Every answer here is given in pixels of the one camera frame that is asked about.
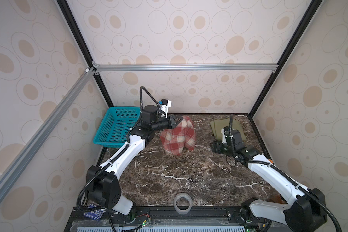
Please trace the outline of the red plaid skirt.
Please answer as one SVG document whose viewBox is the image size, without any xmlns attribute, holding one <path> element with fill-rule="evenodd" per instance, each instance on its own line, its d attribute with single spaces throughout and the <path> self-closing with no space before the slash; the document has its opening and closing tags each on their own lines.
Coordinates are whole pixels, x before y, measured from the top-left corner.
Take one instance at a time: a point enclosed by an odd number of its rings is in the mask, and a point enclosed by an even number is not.
<svg viewBox="0 0 348 232">
<path fill-rule="evenodd" d="M 164 129 L 160 133 L 160 140 L 164 150 L 172 155 L 180 156 L 184 148 L 192 151 L 196 146 L 194 123 L 189 116 L 183 116 L 183 121 L 174 129 Z"/>
</svg>

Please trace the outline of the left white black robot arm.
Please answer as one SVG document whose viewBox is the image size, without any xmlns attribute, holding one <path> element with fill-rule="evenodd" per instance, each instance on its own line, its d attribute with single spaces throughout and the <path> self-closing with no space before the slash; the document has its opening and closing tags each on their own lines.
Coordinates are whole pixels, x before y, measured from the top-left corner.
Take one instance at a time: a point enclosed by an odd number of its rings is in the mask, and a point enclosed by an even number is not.
<svg viewBox="0 0 348 232">
<path fill-rule="evenodd" d="M 143 151 L 154 138 L 155 132 L 174 129 L 183 121 L 182 116 L 169 115 L 150 123 L 139 119 L 127 133 L 127 142 L 100 166 L 92 166 L 87 172 L 85 186 L 81 189 L 76 208 L 82 213 L 104 210 L 117 212 L 133 221 L 136 217 L 136 203 L 121 192 L 119 180 L 130 162 Z"/>
</svg>

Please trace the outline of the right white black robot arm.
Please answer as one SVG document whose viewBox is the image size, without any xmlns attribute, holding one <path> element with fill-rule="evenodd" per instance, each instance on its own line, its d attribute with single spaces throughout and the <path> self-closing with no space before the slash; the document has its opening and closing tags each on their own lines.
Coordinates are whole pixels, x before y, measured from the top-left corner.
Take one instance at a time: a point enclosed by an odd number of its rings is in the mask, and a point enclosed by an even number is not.
<svg viewBox="0 0 348 232">
<path fill-rule="evenodd" d="M 258 198 L 250 198 L 242 203 L 241 217 L 244 222 L 253 222 L 265 218 L 288 226 L 293 232 L 314 232 L 331 219 L 336 231 L 342 230 L 337 218 L 328 209 L 325 195 L 317 188 L 310 189 L 294 180 L 254 147 L 245 147 L 234 141 L 223 143 L 213 141 L 210 144 L 214 153 L 231 157 L 235 162 L 262 177 L 285 201 L 273 203 Z"/>
</svg>

